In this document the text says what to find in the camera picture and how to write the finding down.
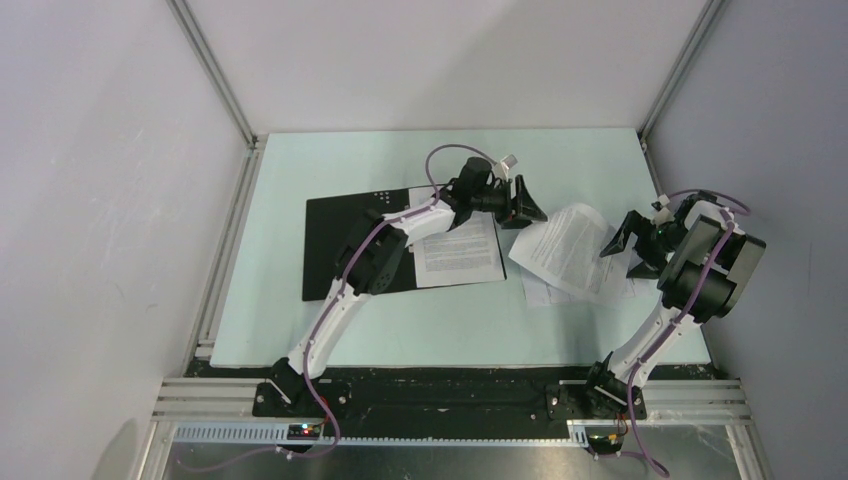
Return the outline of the printed paper sheet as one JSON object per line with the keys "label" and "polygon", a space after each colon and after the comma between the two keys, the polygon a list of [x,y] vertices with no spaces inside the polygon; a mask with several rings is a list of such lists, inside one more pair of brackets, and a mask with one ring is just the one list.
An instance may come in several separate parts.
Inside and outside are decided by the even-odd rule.
{"label": "printed paper sheet", "polygon": [[572,204],[516,237],[508,257],[545,286],[573,300],[611,304],[629,289],[632,248],[603,257],[616,229],[594,208]]}
{"label": "printed paper sheet", "polygon": [[475,211],[459,227],[409,247],[417,288],[499,282],[506,279],[496,222]]}

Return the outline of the red black folder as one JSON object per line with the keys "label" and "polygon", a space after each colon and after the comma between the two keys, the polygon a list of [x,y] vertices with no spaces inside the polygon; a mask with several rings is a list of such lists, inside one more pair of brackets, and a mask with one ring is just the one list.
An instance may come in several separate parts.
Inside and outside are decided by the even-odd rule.
{"label": "red black folder", "polygon": [[[358,247],[348,237],[365,220],[366,211],[396,213],[419,206],[432,193],[432,187],[418,186],[307,200],[301,299],[317,301],[327,296],[331,281],[341,275]],[[400,256],[386,293],[420,290],[409,247]]]}

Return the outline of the printed paper sheets stack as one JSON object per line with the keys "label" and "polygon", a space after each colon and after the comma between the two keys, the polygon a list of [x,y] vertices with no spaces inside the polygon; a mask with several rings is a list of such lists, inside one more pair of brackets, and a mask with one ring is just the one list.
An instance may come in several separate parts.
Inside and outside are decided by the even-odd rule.
{"label": "printed paper sheets stack", "polygon": [[657,295],[654,281],[625,277],[629,251],[600,258],[579,249],[567,253],[565,258],[556,254],[545,263],[534,259],[530,251],[512,248],[509,258],[520,267],[530,307],[578,302],[613,306]]}

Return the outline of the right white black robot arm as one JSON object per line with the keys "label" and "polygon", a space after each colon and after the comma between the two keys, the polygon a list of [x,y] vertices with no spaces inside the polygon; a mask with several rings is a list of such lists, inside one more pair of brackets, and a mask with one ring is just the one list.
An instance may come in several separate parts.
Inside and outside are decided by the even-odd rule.
{"label": "right white black robot arm", "polygon": [[727,315],[766,250],[763,240],[737,221],[747,216],[742,202],[711,190],[686,189],[653,202],[654,214],[632,210],[600,257],[634,246],[638,263],[629,279],[653,280],[658,303],[636,333],[603,361],[595,363],[580,394],[594,418],[635,415],[635,400],[661,355],[675,341],[714,317]]}

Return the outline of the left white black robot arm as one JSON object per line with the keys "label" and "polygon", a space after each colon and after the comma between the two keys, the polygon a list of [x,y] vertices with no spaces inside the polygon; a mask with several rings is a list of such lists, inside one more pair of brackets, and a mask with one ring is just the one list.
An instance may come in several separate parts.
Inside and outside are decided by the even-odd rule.
{"label": "left white black robot arm", "polygon": [[338,251],[319,313],[268,379],[287,413],[302,416],[313,408],[316,391],[310,383],[324,373],[332,350],[364,303],[392,283],[409,246],[457,229],[475,212],[493,215],[504,229],[547,221],[523,176],[509,176],[515,162],[513,156],[501,162],[470,157],[456,177],[433,184],[421,203],[397,213],[362,213]]}

